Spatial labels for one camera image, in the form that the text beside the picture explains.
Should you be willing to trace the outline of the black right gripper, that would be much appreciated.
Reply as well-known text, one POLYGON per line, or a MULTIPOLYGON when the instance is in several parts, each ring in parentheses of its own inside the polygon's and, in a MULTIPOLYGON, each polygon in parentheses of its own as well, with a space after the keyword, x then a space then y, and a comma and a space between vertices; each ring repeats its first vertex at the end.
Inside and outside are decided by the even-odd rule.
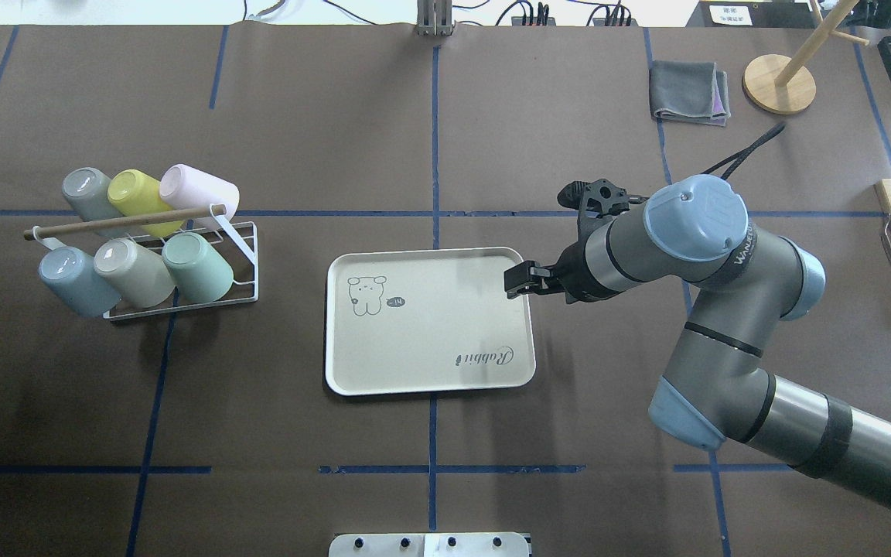
POLYGON ((518 296, 556 295, 558 288, 565 294, 565 302, 573 304, 577 301, 587 301, 584 282, 585 257, 579 244, 570 244, 559 256, 552 267, 538 265, 536 261, 523 261, 504 272, 505 281, 529 281, 506 282, 507 299, 516 299, 518 296), (549 285, 546 281, 554 279, 555 285, 549 285))

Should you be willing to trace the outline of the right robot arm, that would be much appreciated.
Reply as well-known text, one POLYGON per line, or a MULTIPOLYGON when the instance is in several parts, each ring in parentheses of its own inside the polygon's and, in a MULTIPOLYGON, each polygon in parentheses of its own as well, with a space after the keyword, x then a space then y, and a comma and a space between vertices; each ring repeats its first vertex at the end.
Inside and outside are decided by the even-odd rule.
POLYGON ((504 274, 509 299, 596 302, 678 276, 698 295, 648 406, 653 423, 704 451, 731 439, 891 510, 891 422, 760 369, 777 324, 826 288, 821 262, 757 227, 731 184, 695 174, 650 196, 608 180, 573 181, 577 241, 552 265, 504 274))

